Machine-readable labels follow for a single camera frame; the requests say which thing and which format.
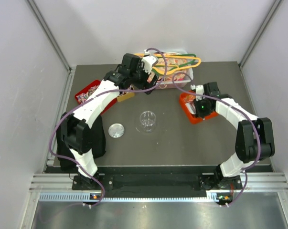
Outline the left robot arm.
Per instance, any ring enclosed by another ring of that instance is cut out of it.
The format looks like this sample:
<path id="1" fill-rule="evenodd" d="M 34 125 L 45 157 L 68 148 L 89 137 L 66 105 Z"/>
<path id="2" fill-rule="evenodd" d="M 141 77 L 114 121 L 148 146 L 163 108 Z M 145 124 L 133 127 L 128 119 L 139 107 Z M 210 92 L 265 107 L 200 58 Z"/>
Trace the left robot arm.
<path id="1" fill-rule="evenodd" d="M 88 189 L 99 185 L 93 154 L 96 141 L 94 122 L 108 104 L 122 92 L 127 92 L 131 85 L 136 87 L 137 93 L 150 94 L 157 87 L 158 78 L 148 78 L 157 62 L 158 58 L 152 53 L 146 53 L 143 57 L 125 54 L 121 64 L 114 71 L 105 74 L 95 92 L 80 107 L 61 118 L 61 141 L 74 156 L 78 172 L 83 176 L 82 182 Z"/>

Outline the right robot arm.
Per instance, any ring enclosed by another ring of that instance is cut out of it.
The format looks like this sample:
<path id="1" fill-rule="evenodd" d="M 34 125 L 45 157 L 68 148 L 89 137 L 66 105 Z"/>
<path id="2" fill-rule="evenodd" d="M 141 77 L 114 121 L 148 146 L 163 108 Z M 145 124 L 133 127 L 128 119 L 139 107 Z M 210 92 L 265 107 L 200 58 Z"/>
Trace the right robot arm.
<path id="1" fill-rule="evenodd" d="M 206 119 L 217 113 L 237 130 L 235 152 L 216 167 L 212 177 L 201 180 L 204 189 L 224 189 L 242 172 L 275 154 L 269 118 L 259 118 L 246 111 L 230 95 L 222 94 L 216 82 L 191 85 L 191 91 L 196 94 L 193 103 L 197 118 Z"/>

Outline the orange candy tray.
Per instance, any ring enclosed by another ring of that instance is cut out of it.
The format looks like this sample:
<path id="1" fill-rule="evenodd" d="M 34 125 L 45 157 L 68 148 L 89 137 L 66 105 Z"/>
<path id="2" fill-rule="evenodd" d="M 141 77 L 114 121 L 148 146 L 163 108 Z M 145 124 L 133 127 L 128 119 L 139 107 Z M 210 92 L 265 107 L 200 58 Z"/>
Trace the orange candy tray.
<path id="1" fill-rule="evenodd" d="M 205 118 L 197 117 L 194 101 L 195 101 L 194 95 L 191 95 L 188 93 L 180 94 L 180 97 L 179 97 L 180 106 L 183 109 L 184 113 L 186 114 L 186 116 L 187 116 L 187 118 L 191 124 L 195 125 L 195 124 L 198 124 L 204 120 L 209 120 L 209 119 L 212 119 L 212 118 L 215 118 L 218 116 L 218 113 L 211 112 Z"/>

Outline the clear glass jar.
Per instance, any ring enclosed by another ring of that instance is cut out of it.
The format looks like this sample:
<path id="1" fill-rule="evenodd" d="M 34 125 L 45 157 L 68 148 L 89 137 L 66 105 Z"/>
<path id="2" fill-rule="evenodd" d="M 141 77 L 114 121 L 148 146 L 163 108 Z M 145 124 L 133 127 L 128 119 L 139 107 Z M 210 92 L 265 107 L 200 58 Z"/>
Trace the clear glass jar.
<path id="1" fill-rule="evenodd" d="M 142 133 L 152 133 L 156 127 L 157 118 L 154 112 L 144 111 L 136 119 L 136 130 Z"/>

